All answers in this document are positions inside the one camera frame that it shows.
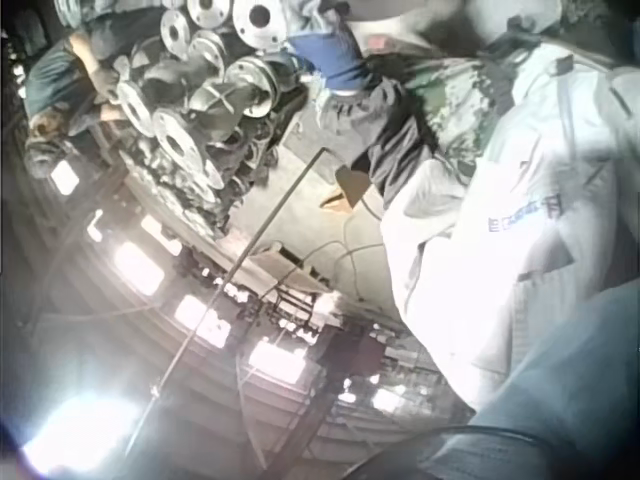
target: bright light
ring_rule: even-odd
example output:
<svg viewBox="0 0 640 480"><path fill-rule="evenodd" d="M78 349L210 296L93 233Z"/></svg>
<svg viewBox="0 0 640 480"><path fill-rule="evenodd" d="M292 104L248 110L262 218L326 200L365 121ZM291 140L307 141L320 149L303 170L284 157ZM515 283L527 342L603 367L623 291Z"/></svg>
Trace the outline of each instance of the bright light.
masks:
<svg viewBox="0 0 640 480"><path fill-rule="evenodd" d="M193 330L205 312L207 306L193 295L185 295L176 309L174 317L189 330ZM198 329L198 336L214 347L223 348L227 343L231 324L218 318L214 310L209 310L204 322Z"/></svg>
<svg viewBox="0 0 640 480"><path fill-rule="evenodd" d="M402 397L380 388L371 400L373 406L383 412L393 413L402 404Z"/></svg>
<svg viewBox="0 0 640 480"><path fill-rule="evenodd" d="M77 397L56 410L23 451L41 474L58 467L87 472L124 439L137 416L138 409L124 400Z"/></svg>
<svg viewBox="0 0 640 480"><path fill-rule="evenodd" d="M71 195L80 183L80 178L66 160L62 160L51 172L51 180L62 195Z"/></svg>
<svg viewBox="0 0 640 480"><path fill-rule="evenodd" d="M177 257L180 255L182 251L182 243L180 240L169 240L167 237L162 235L162 224L153 218L151 215L147 215L140 222L142 228L147 231L153 238L158 240L164 248L169 250L171 255Z"/></svg>
<svg viewBox="0 0 640 480"><path fill-rule="evenodd" d="M355 393L351 393L351 392L344 392L341 393L340 395L338 395L338 400L344 402L344 403L353 403L356 401L356 395Z"/></svg>
<svg viewBox="0 0 640 480"><path fill-rule="evenodd" d="M323 293L316 300L316 303L313 306L313 311L315 313L329 315L336 309L336 302L339 297L340 294L338 292Z"/></svg>
<svg viewBox="0 0 640 480"><path fill-rule="evenodd" d="M93 214L93 220L91 220L91 223L87 227L87 233L89 234L89 236L93 239L94 242L98 243L102 241L102 232L96 228L96 223L98 223L98 220L100 220L100 217L102 217L103 213L104 212L102 211L102 209L96 210L96 212Z"/></svg>
<svg viewBox="0 0 640 480"><path fill-rule="evenodd" d="M221 277L218 277L213 281L213 284L222 285L222 282L224 282L224 280ZM232 283L227 283L224 286L224 293L229 295L238 303L247 303L247 300L249 300L249 292L246 290L240 290Z"/></svg>
<svg viewBox="0 0 640 480"><path fill-rule="evenodd" d="M309 345L315 345L318 341L318 335L314 335L311 331L305 332L303 329L298 330L298 337L303 339Z"/></svg>
<svg viewBox="0 0 640 480"><path fill-rule="evenodd" d="M287 383L296 383L306 365L304 358L276 347L264 339L256 345L249 364Z"/></svg>
<svg viewBox="0 0 640 480"><path fill-rule="evenodd" d="M280 328L284 328L288 332L293 332L296 328L298 328L298 325L296 323L291 322L285 318L280 319L280 321L278 322L278 326Z"/></svg>
<svg viewBox="0 0 640 480"><path fill-rule="evenodd" d="M116 251L115 263L120 273L145 295L152 295L164 279L164 271L131 242Z"/></svg>

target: pile of pipe fittings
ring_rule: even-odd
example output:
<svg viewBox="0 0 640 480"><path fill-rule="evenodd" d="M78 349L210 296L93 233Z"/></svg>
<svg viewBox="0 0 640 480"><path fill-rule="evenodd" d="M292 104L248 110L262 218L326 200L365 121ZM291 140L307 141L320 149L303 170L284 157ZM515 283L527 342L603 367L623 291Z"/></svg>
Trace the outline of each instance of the pile of pipe fittings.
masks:
<svg viewBox="0 0 640 480"><path fill-rule="evenodd" d="M304 103L301 66L270 14L278 2L162 3L160 35L114 63L118 101L139 135L121 154L133 177L216 240L277 163L279 136Z"/></svg>

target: person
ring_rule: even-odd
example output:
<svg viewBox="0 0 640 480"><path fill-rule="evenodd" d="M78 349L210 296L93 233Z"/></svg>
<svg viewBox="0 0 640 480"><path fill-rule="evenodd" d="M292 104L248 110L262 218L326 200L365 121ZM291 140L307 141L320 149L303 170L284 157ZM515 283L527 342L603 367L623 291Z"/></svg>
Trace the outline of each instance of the person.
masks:
<svg viewBox="0 0 640 480"><path fill-rule="evenodd" d="M637 478L639 294L638 280L599 293L531 349L468 426L419 435L344 480Z"/></svg>
<svg viewBox="0 0 640 480"><path fill-rule="evenodd" d="M402 320L478 410L602 288L614 161L640 143L638 71L616 90L607 69L557 42L495 59L365 59L321 0L286 5L289 43L326 81L318 121L357 146L346 162L383 198Z"/></svg>
<svg viewBox="0 0 640 480"><path fill-rule="evenodd" d="M156 35L161 16L162 9L149 8L99 17L34 64L24 99L29 120L25 165L32 176L46 178L70 152L95 154L88 151L92 144L86 128L126 118L106 101L114 98L118 81L110 62L129 54L139 40Z"/></svg>

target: steel rod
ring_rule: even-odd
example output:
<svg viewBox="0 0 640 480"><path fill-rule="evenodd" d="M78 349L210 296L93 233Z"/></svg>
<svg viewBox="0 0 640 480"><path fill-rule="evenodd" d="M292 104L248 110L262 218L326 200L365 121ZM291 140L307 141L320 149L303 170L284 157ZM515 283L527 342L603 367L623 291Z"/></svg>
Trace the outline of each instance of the steel rod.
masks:
<svg viewBox="0 0 640 480"><path fill-rule="evenodd" d="M244 250L242 251L242 253L238 257L238 259L235 261L233 266L229 269L229 271L225 275L224 279L222 280L222 284L220 284L218 286L218 289L211 296L211 300L209 300L209 303L207 304L207 308L205 309L204 313L202 314L202 317L200 317L200 320L198 321L197 325L189 333L187 338L185 338L184 342L182 342L182 345L180 345L180 348L178 349L178 351L176 352L175 356L171 360L171 363L169 364L169 367L167 368L167 370L165 371L164 375L160 379L160 382L158 382L158 384L155 385L154 388L152 389L151 400L147 404L147 407L146 407L144 413L140 417L140 420L138 421L138 423L136 425L136 428L133 431L133 434L131 435L131 438L130 438L129 443L127 445L127 448L125 450L125 457L127 457L131 453L131 450L132 450L132 448L133 448L138 436L140 435L140 432L142 431L142 428L144 427L144 424L145 424L147 418L149 417L149 414L151 413L151 411L153 410L153 407L155 406L156 402L160 398L160 395L162 394L162 390L164 389L164 387L166 386L167 382L169 381L169 379L173 375L176 367L178 366L178 363L180 363L180 360L182 360L182 357L184 356L185 352L189 348L189 345L191 344L191 342L195 338L195 336L196 336L196 334L198 332L198 329L200 328L202 323L205 321L207 312L216 304L218 298L220 297L222 292L224 292L224 287L227 286L227 284L233 279L234 275L238 272L238 270L240 270L240 267L242 266L242 264L244 263L246 258L249 256L249 254L251 253L253 248L256 246L256 244L258 243L258 241L260 240L260 238L262 237L264 232L267 230L267 228L269 228L269 226L271 225L273 220L276 218L278 213L280 213L280 210L282 210L282 207L284 207L284 205L287 203L287 201L289 200L291 195L293 195L293 192L295 192L295 190L298 188L298 186L300 185L302 180L311 171L311 168L316 164L316 162L320 158L322 158L322 155L325 152L332 153L328 148L325 148L325 147L323 147L320 150L318 150L318 152L314 155L314 157L309 161L307 166L304 168L304 170L302 170L300 175L298 175L298 177L295 179L293 184L289 187L289 189L286 191L286 193L282 196L282 198L277 203L277 205L273 208L271 213L267 216L267 218L264 220L264 222L262 222L262 225L260 226L258 231L253 235L253 237L251 238L251 240L249 241L247 246L244 248Z"/></svg>

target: glove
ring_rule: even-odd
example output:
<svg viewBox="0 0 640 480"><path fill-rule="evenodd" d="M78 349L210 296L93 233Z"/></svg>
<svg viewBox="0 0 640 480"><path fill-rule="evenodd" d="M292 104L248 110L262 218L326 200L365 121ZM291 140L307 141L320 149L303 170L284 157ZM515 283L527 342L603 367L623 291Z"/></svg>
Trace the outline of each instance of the glove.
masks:
<svg viewBox="0 0 640 480"><path fill-rule="evenodd" d="M65 153L56 141L28 139L24 154L25 167L33 178L47 178Z"/></svg>
<svg viewBox="0 0 640 480"><path fill-rule="evenodd" d="M108 68L100 67L89 74L89 79L100 95L109 101L115 100L118 74Z"/></svg>
<svg viewBox="0 0 640 480"><path fill-rule="evenodd" d="M367 68L349 27L322 0L290 0L284 3L289 44L311 62L334 92L354 92L371 86Z"/></svg>

